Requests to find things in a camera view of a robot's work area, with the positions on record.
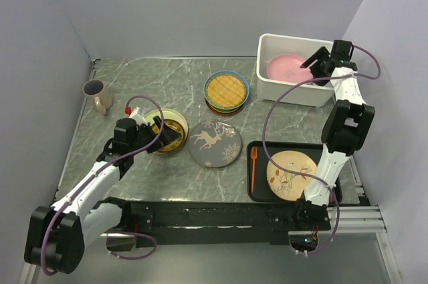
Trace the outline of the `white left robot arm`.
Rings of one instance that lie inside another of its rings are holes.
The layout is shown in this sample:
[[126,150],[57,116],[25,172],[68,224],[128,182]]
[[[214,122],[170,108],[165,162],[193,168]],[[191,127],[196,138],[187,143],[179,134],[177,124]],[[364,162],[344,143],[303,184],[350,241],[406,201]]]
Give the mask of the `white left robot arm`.
[[134,156],[153,153],[180,139],[157,116],[153,124],[132,118],[116,122],[113,137],[105,143],[87,175],[63,198],[31,214],[24,260],[39,265],[49,276],[70,274],[85,249],[102,233],[135,229],[127,200],[109,197],[107,191],[128,172]]

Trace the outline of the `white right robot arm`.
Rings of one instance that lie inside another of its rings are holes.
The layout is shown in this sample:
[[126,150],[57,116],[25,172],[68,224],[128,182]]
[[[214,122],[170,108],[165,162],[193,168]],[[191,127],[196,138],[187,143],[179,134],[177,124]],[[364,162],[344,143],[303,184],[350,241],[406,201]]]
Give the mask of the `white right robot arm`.
[[351,61],[354,45],[336,40],[328,51],[321,47],[302,65],[309,68],[316,83],[330,82],[336,102],[321,135],[322,155],[315,172],[316,179],[297,200],[292,220],[299,229],[319,225],[327,217],[331,191],[343,166],[362,148],[375,116],[375,108],[362,98],[358,85],[358,70]]

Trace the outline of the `pink plate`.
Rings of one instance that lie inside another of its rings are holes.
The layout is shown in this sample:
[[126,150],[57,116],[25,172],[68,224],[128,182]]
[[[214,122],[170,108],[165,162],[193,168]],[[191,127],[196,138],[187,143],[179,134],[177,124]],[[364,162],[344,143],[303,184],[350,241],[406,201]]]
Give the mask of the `pink plate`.
[[271,80],[299,83],[313,78],[308,68],[300,66],[305,62],[301,56],[283,54],[273,58],[267,65],[266,76]]

